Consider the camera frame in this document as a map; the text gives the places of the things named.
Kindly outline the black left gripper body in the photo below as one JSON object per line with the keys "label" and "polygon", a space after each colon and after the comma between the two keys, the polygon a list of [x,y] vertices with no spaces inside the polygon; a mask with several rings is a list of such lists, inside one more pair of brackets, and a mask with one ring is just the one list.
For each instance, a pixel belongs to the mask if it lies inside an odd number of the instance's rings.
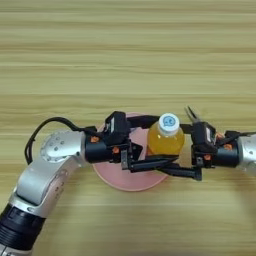
{"label": "black left gripper body", "polygon": [[130,139],[130,131],[104,129],[99,134],[86,135],[85,159],[91,164],[109,162],[127,170],[133,161],[139,160],[141,152],[142,146]]}

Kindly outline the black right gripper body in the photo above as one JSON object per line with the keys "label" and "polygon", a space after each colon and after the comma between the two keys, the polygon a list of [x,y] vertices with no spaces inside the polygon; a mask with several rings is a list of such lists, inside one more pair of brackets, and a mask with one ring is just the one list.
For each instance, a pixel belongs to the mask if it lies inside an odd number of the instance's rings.
{"label": "black right gripper body", "polygon": [[192,178],[201,181],[203,168],[237,167],[239,164],[238,138],[237,131],[226,131],[224,135],[217,135],[216,141],[211,143],[202,137],[198,139],[193,137]]}

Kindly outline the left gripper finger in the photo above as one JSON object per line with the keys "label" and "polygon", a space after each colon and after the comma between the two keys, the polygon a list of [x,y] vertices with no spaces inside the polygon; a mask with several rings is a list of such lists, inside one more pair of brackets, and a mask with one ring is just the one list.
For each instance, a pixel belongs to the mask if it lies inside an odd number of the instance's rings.
{"label": "left gripper finger", "polygon": [[159,116],[155,115],[139,115],[127,117],[127,127],[129,129],[140,127],[142,129],[149,129],[154,123],[159,120]]}
{"label": "left gripper finger", "polygon": [[178,158],[178,155],[151,155],[147,156],[144,160],[131,161],[128,164],[128,170],[131,173],[158,170],[168,166]]}

